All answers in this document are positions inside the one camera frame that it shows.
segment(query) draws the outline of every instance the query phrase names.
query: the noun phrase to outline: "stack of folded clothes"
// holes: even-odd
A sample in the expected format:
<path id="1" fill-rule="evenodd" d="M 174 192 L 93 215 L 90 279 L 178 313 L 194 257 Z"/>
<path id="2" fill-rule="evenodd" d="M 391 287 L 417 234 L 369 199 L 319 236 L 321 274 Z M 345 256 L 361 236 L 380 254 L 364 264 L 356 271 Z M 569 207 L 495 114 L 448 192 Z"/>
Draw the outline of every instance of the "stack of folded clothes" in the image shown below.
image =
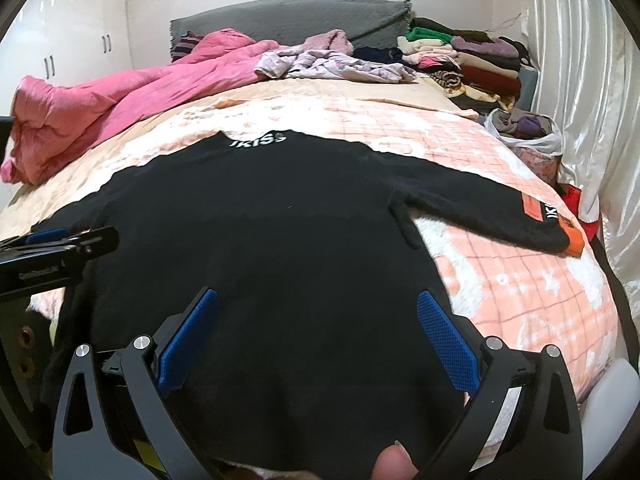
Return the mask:
<path id="1" fill-rule="evenodd" d="M 529 110 L 538 73 L 526 47 L 480 30 L 455 30 L 428 18 L 414 18 L 398 38 L 402 62 L 442 87 L 458 107 L 488 115 L 516 104 Z"/>

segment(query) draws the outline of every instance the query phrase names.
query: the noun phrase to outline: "green clothing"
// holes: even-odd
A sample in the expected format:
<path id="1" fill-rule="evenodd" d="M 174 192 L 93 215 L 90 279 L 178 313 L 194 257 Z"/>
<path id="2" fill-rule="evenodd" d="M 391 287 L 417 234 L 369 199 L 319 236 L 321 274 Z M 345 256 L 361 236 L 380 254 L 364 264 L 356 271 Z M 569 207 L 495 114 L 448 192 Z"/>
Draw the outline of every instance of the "green clothing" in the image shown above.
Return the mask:
<path id="1" fill-rule="evenodd" d="M 442 40 L 445 43 L 451 43 L 453 36 L 444 34 L 443 32 L 436 32 L 430 28 L 414 27 L 406 34 L 406 38 L 409 41 L 416 40 Z"/>

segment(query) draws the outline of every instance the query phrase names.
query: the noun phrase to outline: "red fabric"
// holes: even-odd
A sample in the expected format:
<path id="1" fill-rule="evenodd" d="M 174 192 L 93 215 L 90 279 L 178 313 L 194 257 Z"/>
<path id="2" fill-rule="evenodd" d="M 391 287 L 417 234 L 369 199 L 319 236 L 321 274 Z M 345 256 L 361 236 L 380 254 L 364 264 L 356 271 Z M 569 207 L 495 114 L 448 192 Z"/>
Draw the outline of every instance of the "red fabric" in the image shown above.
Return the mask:
<path id="1" fill-rule="evenodd" d="M 257 82 L 263 53 L 278 43 L 255 43 L 226 28 L 208 34 L 193 52 L 168 66 L 121 72 L 74 87 L 27 76 L 12 116 L 15 142 L 2 164 L 4 182 L 40 184 L 71 161 L 132 124 L 192 99 Z"/>
<path id="2" fill-rule="evenodd" d="M 475 66 L 462 66 L 465 82 L 480 85 L 485 90 L 498 94 L 500 97 L 511 97 L 520 93 L 520 80 L 510 79 L 500 74 L 487 72 Z"/>
<path id="3" fill-rule="evenodd" d="M 569 208 L 569 211 L 571 211 L 575 215 L 575 217 L 578 218 L 578 205 L 580 204 L 581 192 L 577 187 L 571 186 L 570 184 L 567 184 L 566 187 L 566 194 L 562 197 L 562 200 Z M 598 226 L 600 225 L 600 222 L 583 222 L 579 218 L 578 222 L 580 222 L 584 233 L 587 235 L 587 240 L 591 242 L 591 240 L 593 240 L 593 237 L 598 232 Z"/>

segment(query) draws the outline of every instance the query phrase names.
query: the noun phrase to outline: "purple clothing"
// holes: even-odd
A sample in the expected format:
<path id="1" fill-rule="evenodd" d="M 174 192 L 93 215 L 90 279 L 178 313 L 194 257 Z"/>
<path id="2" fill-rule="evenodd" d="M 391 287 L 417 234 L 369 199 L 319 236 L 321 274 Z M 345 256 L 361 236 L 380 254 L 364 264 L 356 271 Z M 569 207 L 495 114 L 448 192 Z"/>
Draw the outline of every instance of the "purple clothing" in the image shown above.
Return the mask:
<path id="1" fill-rule="evenodd" d="M 451 40 L 451 46 L 456 50 L 470 50 L 478 54 L 490 54 L 491 56 L 519 57 L 518 49 L 512 44 L 500 38 L 495 38 L 492 43 L 470 43 L 460 36 L 455 36 Z"/>

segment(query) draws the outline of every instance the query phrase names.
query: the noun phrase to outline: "white satin curtain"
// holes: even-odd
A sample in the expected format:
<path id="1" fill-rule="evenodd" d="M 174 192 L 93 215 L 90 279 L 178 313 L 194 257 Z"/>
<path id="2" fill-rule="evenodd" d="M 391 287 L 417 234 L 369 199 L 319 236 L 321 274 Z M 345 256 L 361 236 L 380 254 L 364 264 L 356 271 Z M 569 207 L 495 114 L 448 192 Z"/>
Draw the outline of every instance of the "white satin curtain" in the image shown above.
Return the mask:
<path id="1" fill-rule="evenodd" d="M 540 79 L 533 110 L 564 132 L 561 183 L 604 247 L 640 320 L 640 51 L 609 0 L 525 0 Z"/>

